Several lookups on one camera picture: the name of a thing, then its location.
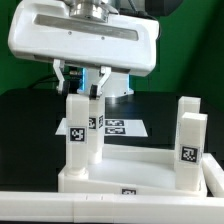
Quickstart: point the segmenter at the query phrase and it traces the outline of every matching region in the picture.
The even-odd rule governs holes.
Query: black cable
[[[57,78],[55,75],[47,75],[47,76],[44,76],[44,77],[42,77],[42,78],[40,78],[40,79],[38,79],[36,82],[34,82],[34,83],[32,83],[31,85],[29,85],[28,87],[27,87],[27,89],[33,89],[36,85],[39,85],[39,83],[43,83],[44,81],[46,81],[46,80],[48,80],[48,79],[52,79],[52,78]]]

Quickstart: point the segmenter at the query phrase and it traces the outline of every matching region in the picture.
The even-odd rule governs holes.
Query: white base platform
[[[103,162],[89,165],[89,179],[59,174],[59,192],[206,197],[201,171],[200,191],[175,189],[174,151],[105,145]]]

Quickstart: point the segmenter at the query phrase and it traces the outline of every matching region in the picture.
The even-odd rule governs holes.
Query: green backdrop
[[[7,46],[9,27],[19,0],[0,8],[0,93],[26,88],[52,73],[52,65],[16,59]],[[159,18],[156,69],[145,78],[131,77],[136,91],[195,94],[224,111],[224,1],[184,0],[169,17]]]

